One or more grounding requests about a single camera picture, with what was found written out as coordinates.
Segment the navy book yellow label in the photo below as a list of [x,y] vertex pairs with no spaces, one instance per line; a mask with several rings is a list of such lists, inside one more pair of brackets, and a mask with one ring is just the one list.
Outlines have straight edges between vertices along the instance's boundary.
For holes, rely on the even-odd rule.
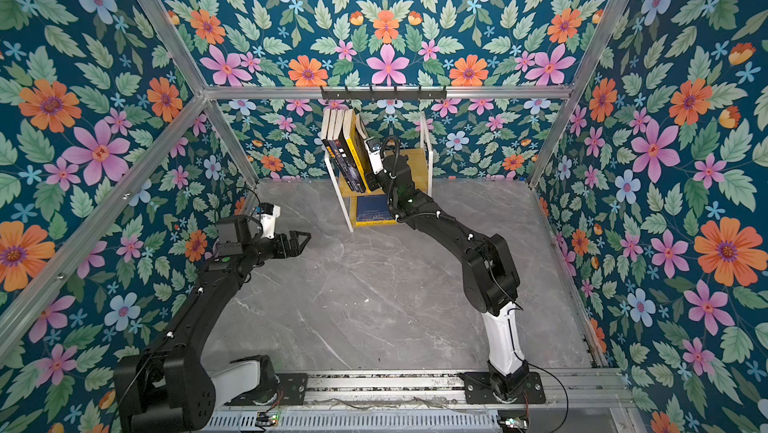
[[358,224],[386,222],[392,219],[385,195],[359,196],[356,198],[355,220]]

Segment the yellow cartoon cover book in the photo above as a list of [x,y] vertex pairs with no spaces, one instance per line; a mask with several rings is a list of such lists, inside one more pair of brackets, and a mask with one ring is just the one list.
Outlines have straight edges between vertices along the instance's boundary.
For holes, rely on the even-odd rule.
[[347,109],[343,112],[342,137],[356,171],[358,183],[356,189],[360,193],[375,191],[378,186],[374,182],[375,178],[372,176],[372,167],[365,148],[364,136],[358,129],[358,116],[352,109]]

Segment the black wolf cover book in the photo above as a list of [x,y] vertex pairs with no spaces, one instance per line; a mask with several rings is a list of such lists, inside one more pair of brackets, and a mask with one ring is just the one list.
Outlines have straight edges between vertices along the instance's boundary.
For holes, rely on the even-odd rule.
[[355,160],[351,156],[343,134],[344,116],[345,110],[336,109],[335,124],[331,133],[331,138],[335,141],[336,147],[340,153],[341,162],[348,176],[347,184],[349,188],[356,193],[365,193],[366,188],[363,178],[360,176]]

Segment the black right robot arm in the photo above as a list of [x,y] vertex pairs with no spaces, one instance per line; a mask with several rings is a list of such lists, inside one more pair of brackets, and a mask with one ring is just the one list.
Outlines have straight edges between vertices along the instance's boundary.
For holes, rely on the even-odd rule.
[[401,154],[385,153],[375,176],[393,219],[431,237],[460,262],[464,295],[482,315],[488,338],[488,387],[498,400],[512,401],[530,366],[516,324],[520,277],[506,240],[476,232],[447,213],[416,187]]

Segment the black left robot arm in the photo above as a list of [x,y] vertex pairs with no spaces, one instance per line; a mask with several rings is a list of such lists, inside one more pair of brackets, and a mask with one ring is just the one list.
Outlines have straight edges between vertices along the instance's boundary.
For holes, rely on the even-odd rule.
[[298,257],[309,243],[308,232],[275,232],[274,219],[232,215],[216,223],[216,252],[198,271],[187,299],[146,349],[115,368],[123,431],[193,432],[234,400],[280,401],[280,380],[266,355],[235,360],[217,372],[202,363],[214,326],[252,271],[269,260]]

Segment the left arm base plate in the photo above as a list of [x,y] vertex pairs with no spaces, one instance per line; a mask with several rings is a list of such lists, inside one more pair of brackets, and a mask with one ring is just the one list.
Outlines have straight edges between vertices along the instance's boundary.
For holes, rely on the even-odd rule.
[[277,373],[268,376],[256,388],[236,396],[228,406],[298,406],[308,390],[306,373]]

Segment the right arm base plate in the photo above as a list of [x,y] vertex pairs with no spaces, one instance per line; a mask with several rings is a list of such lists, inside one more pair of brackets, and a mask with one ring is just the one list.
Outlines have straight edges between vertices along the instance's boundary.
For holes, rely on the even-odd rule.
[[507,377],[488,372],[463,372],[465,401],[468,404],[539,405],[546,402],[545,389],[538,373]]

